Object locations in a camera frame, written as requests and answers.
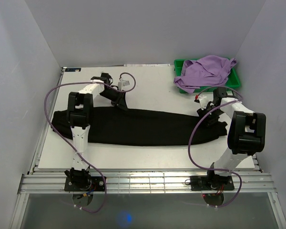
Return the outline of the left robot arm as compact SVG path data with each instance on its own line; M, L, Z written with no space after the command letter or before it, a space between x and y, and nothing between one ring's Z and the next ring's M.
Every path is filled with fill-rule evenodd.
M75 147L73 163L70 170L65 171L70 183L80 190L88 190L92 179L88 171L89 165L83 161L87 154L88 134L92 125L93 100L97 96L111 100L113 106L127 109L123 88L130 85L128 80L119 77L117 85L112 86L113 79L108 73L100 77L92 77L87 86L78 92L69 93L67 105L67 121L71 126L72 145Z

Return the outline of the aluminium frame rail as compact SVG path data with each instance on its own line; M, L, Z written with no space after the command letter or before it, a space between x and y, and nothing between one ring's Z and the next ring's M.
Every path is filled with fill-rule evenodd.
M190 177L206 175L205 171L107 171L104 176L109 194L185 194L191 192ZM269 173L239 171L232 176L235 189L242 193L276 192ZM19 194L67 193L72 183L63 172L35 172L23 175Z

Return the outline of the papers behind table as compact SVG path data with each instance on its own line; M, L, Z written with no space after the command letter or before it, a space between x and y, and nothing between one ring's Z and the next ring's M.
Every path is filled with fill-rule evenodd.
M169 63L136 63L124 64L124 67L170 67Z

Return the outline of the green plastic bin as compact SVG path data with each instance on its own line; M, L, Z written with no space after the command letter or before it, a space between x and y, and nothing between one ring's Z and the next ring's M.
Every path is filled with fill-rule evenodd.
M182 71L182 67L183 67L183 63L184 63L185 59L176 59L174 60L174 71L175 71L175 75L180 76L181 75L181 71ZM238 77L238 74L235 70L235 67L231 69L231 72L228 76L228 80L225 84L227 87L233 88L233 89L237 89L241 86L241 82L240 79ZM204 92L212 92L215 90L215 88L208 88L208 87L201 87L199 89L195 89L194 92L195 93L199 93L201 92L203 89L207 88L207 90L205 90Z

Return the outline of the black trousers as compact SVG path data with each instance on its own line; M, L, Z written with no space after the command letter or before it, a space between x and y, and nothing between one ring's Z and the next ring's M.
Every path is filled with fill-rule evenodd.
M115 107L96 107L88 141L123 146L186 146L211 142L227 135L227 123L210 127L200 124L199 117L160 111Z

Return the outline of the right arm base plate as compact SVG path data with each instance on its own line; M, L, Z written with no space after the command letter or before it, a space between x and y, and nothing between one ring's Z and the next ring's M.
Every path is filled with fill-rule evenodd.
M192 191L232 191L235 189L231 176L190 176L184 184L190 186Z

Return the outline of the blue label sticker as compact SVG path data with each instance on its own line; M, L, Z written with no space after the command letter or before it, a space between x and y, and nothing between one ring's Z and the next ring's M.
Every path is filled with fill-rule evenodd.
M81 68L66 68L65 72L80 72Z

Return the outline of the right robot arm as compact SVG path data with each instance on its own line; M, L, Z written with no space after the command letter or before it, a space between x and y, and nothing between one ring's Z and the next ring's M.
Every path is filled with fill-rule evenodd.
M231 124L227 149L211 164L205 176L190 178L192 190L233 190L232 172L243 160L264 149L266 115L246 108L241 97L235 91L228 93L227 87L214 89L212 101L198 94L195 102L200 105L197 113L203 118L202 125L213 126L221 114L228 115Z

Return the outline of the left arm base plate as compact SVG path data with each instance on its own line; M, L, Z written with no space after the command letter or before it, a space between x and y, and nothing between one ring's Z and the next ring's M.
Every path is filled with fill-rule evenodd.
M90 177L84 181L74 181L67 177L63 190L67 192L105 191L105 186L102 177Z

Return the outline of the purple trousers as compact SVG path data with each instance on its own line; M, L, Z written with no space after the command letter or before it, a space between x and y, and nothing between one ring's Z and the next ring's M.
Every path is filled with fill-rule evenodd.
M203 87L226 86L232 69L237 65L235 58L208 55L197 60L184 60L174 84L192 94Z

